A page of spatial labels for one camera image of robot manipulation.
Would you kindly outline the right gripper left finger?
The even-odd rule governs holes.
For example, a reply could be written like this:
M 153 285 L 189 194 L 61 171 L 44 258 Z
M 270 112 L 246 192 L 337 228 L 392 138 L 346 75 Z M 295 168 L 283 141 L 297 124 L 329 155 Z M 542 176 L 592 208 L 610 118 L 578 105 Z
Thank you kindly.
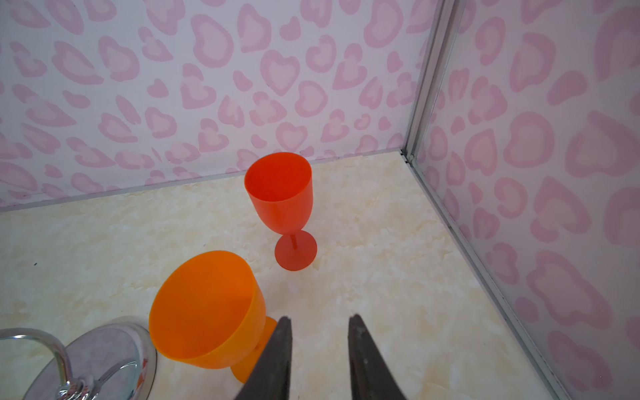
M 243 383 L 236 399 L 289 399 L 293 330 L 289 317 L 281 317 L 273 328 L 271 337 L 264 344 L 260 357 L 251 351 L 240 363 L 233 366 L 233 375 Z

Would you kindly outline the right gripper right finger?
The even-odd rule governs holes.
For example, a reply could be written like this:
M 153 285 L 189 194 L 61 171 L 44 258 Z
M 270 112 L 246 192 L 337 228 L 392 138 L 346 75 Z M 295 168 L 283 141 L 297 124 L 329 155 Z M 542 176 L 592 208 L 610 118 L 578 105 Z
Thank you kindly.
M 407 399 L 359 314 L 349 319 L 348 354 L 352 399 Z

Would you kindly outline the orange wine glass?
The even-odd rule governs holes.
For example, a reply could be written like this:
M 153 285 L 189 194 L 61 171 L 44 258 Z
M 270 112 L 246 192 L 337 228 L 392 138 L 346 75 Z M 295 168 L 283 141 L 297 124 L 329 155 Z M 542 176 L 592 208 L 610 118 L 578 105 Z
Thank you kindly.
M 155 348 L 199 368 L 230 368 L 246 383 L 276 321 L 248 263 L 228 251 L 202 253 L 177 268 L 158 291 L 149 316 Z

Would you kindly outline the red wine glass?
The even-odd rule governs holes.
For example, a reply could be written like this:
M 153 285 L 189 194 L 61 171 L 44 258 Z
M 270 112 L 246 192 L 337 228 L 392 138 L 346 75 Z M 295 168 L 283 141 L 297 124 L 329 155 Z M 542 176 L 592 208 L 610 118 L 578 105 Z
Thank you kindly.
M 288 271 L 300 271 L 315 260 L 318 245 L 304 230 L 313 211 L 313 171 L 296 153 L 273 153 L 252 164 L 244 186 L 263 223 L 281 235 L 274 255 Z

